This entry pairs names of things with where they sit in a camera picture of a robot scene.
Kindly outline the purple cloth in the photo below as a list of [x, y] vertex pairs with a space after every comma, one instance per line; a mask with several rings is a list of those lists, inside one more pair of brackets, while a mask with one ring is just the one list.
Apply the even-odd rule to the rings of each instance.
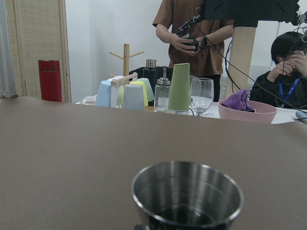
[[248, 92], [246, 89], [241, 89], [238, 92], [230, 95], [221, 103], [222, 106], [244, 112], [255, 113], [256, 110], [248, 103]]

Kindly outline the glass oil dispenser bottle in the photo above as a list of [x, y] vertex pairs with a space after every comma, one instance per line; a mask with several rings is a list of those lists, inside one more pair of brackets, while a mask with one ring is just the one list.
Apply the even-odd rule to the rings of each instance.
[[155, 86], [154, 111], [166, 112], [171, 81], [167, 78], [167, 67], [163, 68], [163, 76], [157, 80]]

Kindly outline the grey cup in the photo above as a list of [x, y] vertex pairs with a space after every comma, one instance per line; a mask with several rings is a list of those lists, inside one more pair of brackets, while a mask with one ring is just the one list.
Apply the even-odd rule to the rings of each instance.
[[142, 87], [128, 84], [124, 89], [123, 109], [144, 111]]

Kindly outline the red thermos bottle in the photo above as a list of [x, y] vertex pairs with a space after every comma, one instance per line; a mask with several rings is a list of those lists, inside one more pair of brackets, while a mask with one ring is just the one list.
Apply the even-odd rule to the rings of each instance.
[[58, 60], [39, 60], [38, 68], [41, 99], [62, 102], [60, 62]]

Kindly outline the light green cup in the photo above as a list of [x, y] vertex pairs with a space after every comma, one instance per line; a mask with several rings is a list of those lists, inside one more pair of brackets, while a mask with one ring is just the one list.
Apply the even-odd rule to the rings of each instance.
[[138, 78], [137, 81], [142, 81], [145, 83], [145, 87], [146, 87], [146, 92], [147, 92], [147, 99], [149, 102], [154, 100], [154, 94], [153, 94], [153, 90], [150, 84], [150, 81], [148, 78]]

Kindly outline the light blue cup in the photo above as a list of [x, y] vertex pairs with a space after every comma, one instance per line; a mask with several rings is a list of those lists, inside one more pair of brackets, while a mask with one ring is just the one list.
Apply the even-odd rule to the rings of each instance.
[[99, 89], [94, 103], [96, 106], [111, 106], [111, 82], [103, 80], [100, 82]]

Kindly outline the steel double jigger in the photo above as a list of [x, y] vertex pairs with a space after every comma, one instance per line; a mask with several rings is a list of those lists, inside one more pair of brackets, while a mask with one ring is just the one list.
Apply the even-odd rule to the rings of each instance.
[[240, 187], [207, 165], [168, 161], [139, 171], [131, 185], [136, 230], [227, 230], [243, 208]]

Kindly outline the clear wine glass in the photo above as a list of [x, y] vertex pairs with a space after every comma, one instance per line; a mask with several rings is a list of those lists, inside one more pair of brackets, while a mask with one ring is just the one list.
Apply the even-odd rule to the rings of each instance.
[[208, 78], [193, 78], [189, 89], [189, 106], [197, 116], [202, 116], [214, 99], [214, 83]]

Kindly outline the aluminium frame post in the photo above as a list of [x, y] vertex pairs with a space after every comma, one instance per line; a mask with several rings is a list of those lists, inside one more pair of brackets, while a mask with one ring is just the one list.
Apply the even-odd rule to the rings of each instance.
[[0, 97], [16, 98], [5, 1], [0, 1]]

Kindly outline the seated person black jacket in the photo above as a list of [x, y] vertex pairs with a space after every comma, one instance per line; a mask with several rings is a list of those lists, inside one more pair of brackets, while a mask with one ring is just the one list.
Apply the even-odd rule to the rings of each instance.
[[258, 76], [249, 99], [282, 108], [307, 108], [307, 44], [299, 32], [278, 36], [271, 46], [275, 67]]

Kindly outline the pink bowl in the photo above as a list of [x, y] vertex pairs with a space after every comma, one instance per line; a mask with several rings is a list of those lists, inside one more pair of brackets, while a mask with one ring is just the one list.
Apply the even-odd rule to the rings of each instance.
[[256, 110], [255, 113], [227, 108], [222, 105], [223, 102], [224, 100], [218, 102], [219, 117], [221, 119], [271, 124], [277, 113], [276, 107], [261, 102], [248, 101]]

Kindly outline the black thermos bottle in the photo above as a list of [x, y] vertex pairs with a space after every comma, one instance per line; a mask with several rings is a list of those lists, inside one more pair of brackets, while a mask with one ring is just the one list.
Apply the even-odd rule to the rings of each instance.
[[150, 82], [153, 93], [155, 93], [155, 86], [158, 78], [158, 69], [156, 67], [156, 59], [147, 59], [145, 68], [143, 69], [143, 77]]

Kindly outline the wooden mug tree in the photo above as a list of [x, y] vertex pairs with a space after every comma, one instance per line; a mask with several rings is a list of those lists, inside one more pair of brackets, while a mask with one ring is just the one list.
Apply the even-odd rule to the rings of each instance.
[[114, 52], [109, 51], [109, 54], [123, 60], [123, 76], [124, 77], [128, 76], [128, 74], [129, 74], [130, 58], [137, 56], [137, 55], [140, 55], [140, 54], [143, 54], [143, 53], [144, 53], [144, 51], [139, 51], [137, 53], [130, 54], [130, 44], [127, 44], [127, 43], [123, 44], [123, 55], [122, 56], [119, 55], [119, 54], [116, 54]]

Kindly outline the standing person brown shirt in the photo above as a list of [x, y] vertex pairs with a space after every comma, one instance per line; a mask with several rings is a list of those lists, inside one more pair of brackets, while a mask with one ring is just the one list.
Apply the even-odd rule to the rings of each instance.
[[157, 37], [169, 44], [169, 67], [189, 63], [190, 76], [212, 79], [214, 102], [220, 98], [224, 41], [233, 35], [233, 20], [202, 20], [188, 29], [190, 39], [178, 35], [189, 19], [200, 13], [201, 0], [164, 0], [153, 21]]

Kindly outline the yellow cup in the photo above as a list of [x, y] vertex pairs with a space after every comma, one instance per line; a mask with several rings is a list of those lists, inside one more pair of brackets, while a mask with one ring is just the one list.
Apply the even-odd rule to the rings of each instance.
[[142, 87], [142, 93], [143, 93], [143, 100], [144, 100], [144, 106], [148, 106], [148, 96], [147, 96], [147, 89], [146, 84], [143, 81], [131, 81], [130, 84], [132, 85], [138, 85]]

